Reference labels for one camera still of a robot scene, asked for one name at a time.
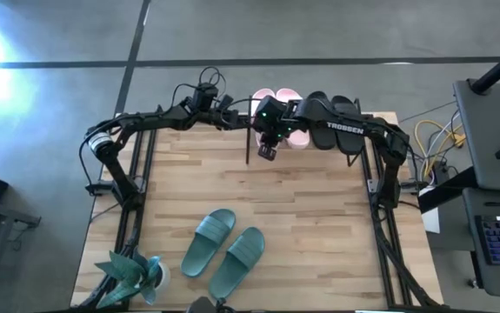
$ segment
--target black slide sandal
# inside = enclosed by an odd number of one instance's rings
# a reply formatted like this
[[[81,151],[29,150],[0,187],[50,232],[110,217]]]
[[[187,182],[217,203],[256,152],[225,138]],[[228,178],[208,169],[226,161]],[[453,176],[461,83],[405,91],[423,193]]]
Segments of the black slide sandal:
[[[306,101],[309,101],[311,99],[317,99],[325,103],[325,105],[330,105],[327,95],[325,95],[325,93],[322,91],[312,92],[308,96]],[[314,117],[322,118],[326,114],[330,114],[318,101],[313,101],[313,103],[310,104],[311,109],[308,110],[310,110],[311,114]],[[311,141],[313,141],[313,144],[315,144],[316,148],[320,150],[331,150],[337,145],[337,135],[335,134],[334,130],[310,127],[310,135]]]
[[[334,96],[331,101],[335,111],[338,113],[359,115],[356,105],[347,97]],[[349,132],[337,131],[338,149],[347,156],[355,156],[360,153],[365,145],[363,137]]]

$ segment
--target robotic arm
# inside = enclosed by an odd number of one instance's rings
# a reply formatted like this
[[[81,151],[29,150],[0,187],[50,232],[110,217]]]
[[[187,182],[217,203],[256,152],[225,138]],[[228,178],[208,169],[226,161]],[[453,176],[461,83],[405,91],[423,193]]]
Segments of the robotic arm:
[[[274,97],[264,98],[257,107],[253,121],[246,115],[239,115],[237,110],[228,110],[232,98],[228,95],[217,108],[211,108],[216,101],[218,89],[210,83],[200,83],[193,97],[186,97],[180,104],[166,112],[122,114],[109,121],[104,121],[89,130],[89,146],[97,158],[107,167],[113,163],[131,135],[143,130],[171,128],[173,130],[189,130],[195,123],[215,125],[220,130],[239,130],[253,128],[262,133],[262,144],[258,154],[273,161],[276,157],[276,146],[295,130],[306,131],[310,127],[329,128],[335,131],[349,132],[368,137],[376,145],[386,164],[384,177],[381,177],[377,192],[377,204],[390,210],[396,208],[400,196],[397,180],[399,167],[406,160],[409,136],[396,125],[372,115],[349,115],[333,112],[318,99],[290,101],[288,105]],[[325,107],[324,114],[318,116],[310,112],[314,102]],[[122,131],[113,142],[110,132],[116,127]],[[124,193],[131,193],[131,188],[124,188]]]
[[[306,131],[310,128],[328,128],[335,131],[349,132],[363,137],[368,137],[377,147],[379,154],[385,162],[385,171],[374,198],[377,208],[392,210],[397,207],[400,196],[400,186],[397,173],[406,160],[409,146],[409,136],[396,125],[387,123],[384,119],[372,115],[351,115],[336,113],[320,99],[308,98],[300,101],[281,103],[274,97],[266,97],[257,107],[255,117],[241,115],[237,110],[229,110],[233,103],[232,97],[224,96],[217,100],[218,89],[211,83],[200,83],[194,91],[193,97],[186,97],[178,105],[172,106],[167,111],[157,109],[157,112],[122,114],[114,119],[103,121],[90,128],[84,139],[88,143],[98,160],[109,170],[113,177],[112,190],[123,208],[128,204],[134,206],[143,203],[143,183],[140,186],[126,175],[117,161],[118,152],[124,148],[131,135],[138,131],[171,128],[173,130],[189,130],[195,123],[207,123],[216,126],[219,130],[239,130],[251,127],[262,134],[258,155],[270,161],[276,156],[276,146],[291,132],[296,130]],[[321,104],[325,110],[323,114],[310,109],[312,105]],[[116,141],[111,135],[118,134]],[[86,187],[94,194],[93,186]],[[422,305],[437,306],[433,300],[419,286],[411,273],[403,265],[402,260],[390,247],[384,236],[383,229],[374,225],[376,236],[381,237],[383,251],[395,264],[397,271],[403,275],[407,284]],[[123,255],[128,256],[131,246],[139,238],[140,230],[134,227],[132,238],[127,243]],[[82,305],[97,304],[106,287],[102,283],[91,297]]]

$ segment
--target black metal frame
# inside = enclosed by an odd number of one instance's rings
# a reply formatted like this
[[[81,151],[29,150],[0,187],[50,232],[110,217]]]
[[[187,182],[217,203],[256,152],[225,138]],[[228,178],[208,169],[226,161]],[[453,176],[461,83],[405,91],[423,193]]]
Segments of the black metal frame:
[[[362,112],[362,107],[360,106],[360,101],[356,99],[355,104],[358,108],[358,111],[361,113]],[[381,160],[381,157],[379,156],[379,153],[377,152],[377,149],[375,145],[371,145],[373,149],[373,157],[375,160],[375,165],[376,165],[376,170],[377,170],[377,175],[381,176],[384,171],[383,167],[383,161]],[[368,151],[364,145],[362,151],[360,152],[360,155],[362,156],[362,167],[363,167],[363,179],[365,183],[367,184],[368,181],[370,181],[373,177],[371,175],[371,168],[370,168],[370,159],[368,157]],[[373,202],[373,194],[370,192],[370,188],[366,188],[367,193],[368,193],[368,199],[370,202],[370,211],[371,211],[371,221],[375,224],[378,223],[380,226],[380,221],[375,218],[376,214],[376,208],[374,207],[374,202]],[[397,257],[399,257],[401,260],[403,259],[403,252],[400,247],[400,238],[398,237],[398,230],[397,230],[397,224],[395,222],[395,215],[392,210],[386,210],[385,211],[386,215],[386,220],[388,222],[388,229],[389,229],[389,234],[390,234],[390,241],[392,243],[393,250],[396,252]],[[395,298],[394,298],[394,291],[392,290],[392,281],[390,278],[390,270],[388,267],[387,263],[387,256],[384,253],[384,251],[379,247],[380,245],[379,239],[376,237],[376,245],[377,245],[377,253],[379,255],[379,265],[381,266],[381,275],[383,279],[383,286],[385,288],[385,297],[387,299],[387,306],[391,308],[393,305],[396,304]],[[408,286],[404,282],[403,278],[399,273],[397,273],[398,276],[398,283],[400,286],[400,291],[401,295],[403,297],[403,302],[404,305],[412,305],[411,297],[410,297],[410,290],[408,289]]]
[[[142,148],[142,141],[143,141],[143,132],[138,132],[136,135],[136,141],[134,143],[134,150],[132,153],[132,160],[130,163],[130,170],[128,175],[128,178],[132,180],[136,179],[137,177],[137,168],[139,165],[139,156]],[[145,163],[143,165],[143,174],[142,174],[143,181],[141,186],[139,186],[139,192],[134,191],[135,194],[134,197],[124,196],[119,192],[117,192],[117,183],[121,182],[99,181],[99,183],[95,184],[94,186],[86,187],[87,190],[93,192],[96,195],[112,192],[113,196],[120,203],[120,206],[122,207],[122,213],[120,215],[120,221],[118,223],[117,239],[115,241],[114,251],[115,253],[118,253],[122,256],[130,257],[133,252],[133,249],[139,243],[142,231],[143,213],[145,210],[145,199],[147,196],[147,184],[149,183],[150,169],[151,169],[151,163],[153,162],[153,152],[155,150],[156,141],[157,141],[157,130],[151,130],[149,134],[147,151],[145,153]],[[108,164],[106,165],[109,171],[117,170],[118,172],[122,172],[120,164],[118,164],[116,168],[113,168]],[[131,211],[135,211],[136,213],[134,219],[134,225],[130,234],[130,238],[127,241],[125,241],[126,230]],[[103,309],[96,309],[96,306],[103,297],[103,295],[106,292],[114,289],[115,286],[116,286],[116,279],[111,278],[108,275],[105,275],[100,284],[98,284],[97,287],[91,292],[91,295],[86,300],[84,300],[79,306],[71,307],[66,310],[51,311],[51,312],[83,313],[83,312],[94,312],[94,311],[121,312],[128,310],[130,306],[130,300],[125,300],[118,305],[113,305]]]

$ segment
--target plant pot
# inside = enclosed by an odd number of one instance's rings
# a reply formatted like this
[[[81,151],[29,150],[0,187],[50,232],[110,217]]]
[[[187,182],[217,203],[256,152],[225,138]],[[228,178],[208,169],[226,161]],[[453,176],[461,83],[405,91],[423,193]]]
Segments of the plant pot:
[[[159,262],[159,267],[161,268],[161,272],[163,273],[163,275],[161,276],[161,280],[155,282],[155,293],[157,294],[157,301],[159,296],[162,295],[169,288],[170,284],[169,267],[163,262]]]

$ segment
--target pink slide sandal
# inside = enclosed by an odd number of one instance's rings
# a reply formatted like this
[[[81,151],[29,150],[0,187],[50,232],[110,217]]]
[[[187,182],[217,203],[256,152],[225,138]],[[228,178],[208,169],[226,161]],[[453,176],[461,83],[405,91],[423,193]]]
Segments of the pink slide sandal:
[[[277,100],[288,103],[289,100],[301,100],[302,97],[292,89],[282,88],[277,91]],[[305,149],[310,144],[310,134],[306,131],[296,130],[286,140],[292,149]]]
[[[254,99],[263,99],[266,96],[274,97],[275,96],[275,91],[270,90],[269,88],[263,88],[263,89],[258,90],[255,94],[253,94],[252,98],[254,98]],[[252,117],[254,115],[256,115],[257,106],[259,106],[259,101],[258,100],[252,100],[251,101],[251,116]],[[261,140],[261,134],[256,133],[257,146],[261,145],[260,140]]]

